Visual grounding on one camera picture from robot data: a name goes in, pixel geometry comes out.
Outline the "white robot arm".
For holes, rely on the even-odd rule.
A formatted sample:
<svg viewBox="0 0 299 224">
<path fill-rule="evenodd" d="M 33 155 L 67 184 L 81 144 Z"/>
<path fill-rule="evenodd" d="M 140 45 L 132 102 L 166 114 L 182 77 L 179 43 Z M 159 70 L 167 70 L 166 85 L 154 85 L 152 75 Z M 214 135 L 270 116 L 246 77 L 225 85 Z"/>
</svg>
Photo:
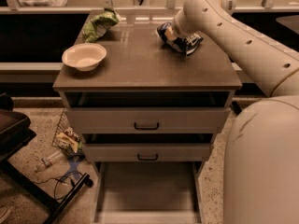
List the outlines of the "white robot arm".
<svg viewBox="0 0 299 224">
<path fill-rule="evenodd" d="M 299 224 L 299 58 L 233 18 L 236 0 L 185 0 L 169 39 L 201 31 L 263 91 L 227 136 L 223 224 Z"/>
</svg>

